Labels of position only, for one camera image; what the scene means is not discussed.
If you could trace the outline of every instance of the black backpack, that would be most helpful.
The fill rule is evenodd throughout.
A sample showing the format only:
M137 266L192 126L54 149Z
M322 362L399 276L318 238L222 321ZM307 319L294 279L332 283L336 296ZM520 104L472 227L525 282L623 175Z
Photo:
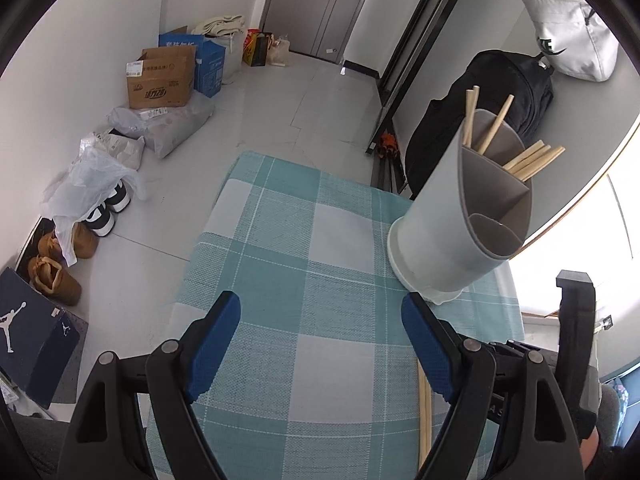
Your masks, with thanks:
M514 95L507 124L525 146L538 129L542 116L554 98L552 68L543 68L538 57L487 50L477 54L444 99L433 100L415 129L404 157L406 179L414 195L424 186L449 147L465 118L466 90L480 87L477 108L495 114L509 94Z

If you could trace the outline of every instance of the blue cardboard box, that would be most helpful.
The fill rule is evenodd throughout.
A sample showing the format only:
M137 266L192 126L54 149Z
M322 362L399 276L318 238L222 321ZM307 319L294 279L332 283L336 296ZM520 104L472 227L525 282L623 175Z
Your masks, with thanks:
M207 97L220 92L226 49L201 34L187 34L186 27L158 36L158 46L194 45L196 71L193 88Z

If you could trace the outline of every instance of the sneaker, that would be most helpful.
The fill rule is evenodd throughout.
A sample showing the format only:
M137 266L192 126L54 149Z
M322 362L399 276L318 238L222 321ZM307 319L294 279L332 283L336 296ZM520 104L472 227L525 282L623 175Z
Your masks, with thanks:
M131 202L131 197L121 180L118 181L116 187L104 201L105 205L114 213L122 211L127 205L129 205L129 202Z
M74 246L76 257L82 259L91 258L98 247L98 238L82 222L74 224L71 242ZM45 234L38 241L38 254L57 262L62 262L62 248L56 238L55 231Z
M57 261L36 256L27 266L34 288L48 298L75 306L80 301L82 287Z
M111 211L107 209L104 202L91 211L89 218L84 221L84 224L100 237L108 235L115 223L116 219L111 214Z

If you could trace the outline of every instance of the tile floor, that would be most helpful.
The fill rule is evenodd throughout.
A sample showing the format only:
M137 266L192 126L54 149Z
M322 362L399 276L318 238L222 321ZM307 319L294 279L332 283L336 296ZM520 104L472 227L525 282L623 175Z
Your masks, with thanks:
M216 111L163 160L145 150L148 200L134 199L96 255L70 272L84 291L76 312L89 322L79 385L98 355L149 352L164 339L171 306L220 185L245 150L368 184L365 154L380 99L374 79L292 54L285 68L242 66L214 97ZM51 412L67 420L65 405Z

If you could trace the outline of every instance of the teal plaid tablecloth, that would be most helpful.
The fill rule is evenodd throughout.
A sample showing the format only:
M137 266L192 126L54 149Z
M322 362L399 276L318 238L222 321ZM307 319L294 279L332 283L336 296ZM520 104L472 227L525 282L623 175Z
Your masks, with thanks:
M386 259L388 229L409 206L257 153L236 161L174 307L207 311L223 290L241 300L220 370L193 405L229 480L414 478L416 359L400 319L406 290ZM490 274L436 315L481 340L522 339L508 281ZM169 472L153 418L147 441Z

